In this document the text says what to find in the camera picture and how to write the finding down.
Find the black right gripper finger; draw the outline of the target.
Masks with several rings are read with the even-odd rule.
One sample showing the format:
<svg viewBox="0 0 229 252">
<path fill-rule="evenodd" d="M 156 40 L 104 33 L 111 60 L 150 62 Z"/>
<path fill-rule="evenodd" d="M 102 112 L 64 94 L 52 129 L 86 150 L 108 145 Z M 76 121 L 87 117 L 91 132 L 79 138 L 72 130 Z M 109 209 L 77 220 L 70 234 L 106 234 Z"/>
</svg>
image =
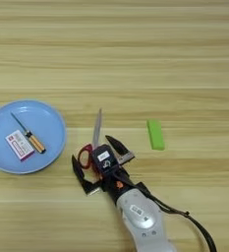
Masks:
<svg viewBox="0 0 229 252">
<path fill-rule="evenodd" d="M 120 164 L 125 164 L 135 157 L 135 155 L 130 150 L 128 150 L 119 140 L 109 135 L 106 135 L 105 138 L 119 155 L 118 161 Z"/>
<path fill-rule="evenodd" d="M 82 170 L 82 167 L 78 162 L 78 160 L 75 158 L 75 156 L 72 156 L 72 166 L 75 175 L 77 176 L 81 186 L 83 187 L 87 195 L 92 195 L 93 193 L 97 192 L 100 189 L 101 186 L 100 181 L 92 183 L 85 179 L 85 174 Z"/>
</svg>

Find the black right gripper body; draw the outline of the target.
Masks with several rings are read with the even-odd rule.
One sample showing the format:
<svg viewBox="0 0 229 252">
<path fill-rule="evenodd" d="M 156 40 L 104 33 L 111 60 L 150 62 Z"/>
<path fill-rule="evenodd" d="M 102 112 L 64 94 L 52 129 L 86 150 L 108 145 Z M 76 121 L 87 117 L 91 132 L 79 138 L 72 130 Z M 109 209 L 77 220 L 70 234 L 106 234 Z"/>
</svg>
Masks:
<svg viewBox="0 0 229 252">
<path fill-rule="evenodd" d="M 101 188 L 107 192 L 114 203 L 129 190 L 135 188 L 129 173 L 123 166 L 114 165 L 100 170 Z"/>
</svg>

